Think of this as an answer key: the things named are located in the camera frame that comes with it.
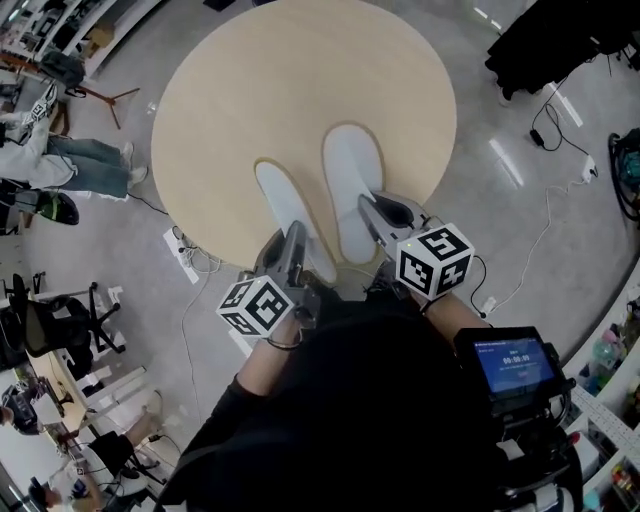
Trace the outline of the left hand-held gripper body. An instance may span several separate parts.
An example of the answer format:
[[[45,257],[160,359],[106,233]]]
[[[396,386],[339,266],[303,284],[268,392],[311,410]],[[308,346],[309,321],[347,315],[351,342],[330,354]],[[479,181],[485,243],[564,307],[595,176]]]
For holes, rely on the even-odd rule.
[[[304,328],[313,328],[320,313],[320,297],[287,272],[239,274],[224,293],[216,314],[241,336],[271,335],[293,312]]]

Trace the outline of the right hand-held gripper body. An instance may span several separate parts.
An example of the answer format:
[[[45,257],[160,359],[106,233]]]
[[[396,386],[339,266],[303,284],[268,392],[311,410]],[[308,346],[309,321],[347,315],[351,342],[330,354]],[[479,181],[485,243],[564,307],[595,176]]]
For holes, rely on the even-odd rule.
[[[436,300],[466,279],[474,247],[453,224],[411,234],[385,247],[395,281],[427,300]]]

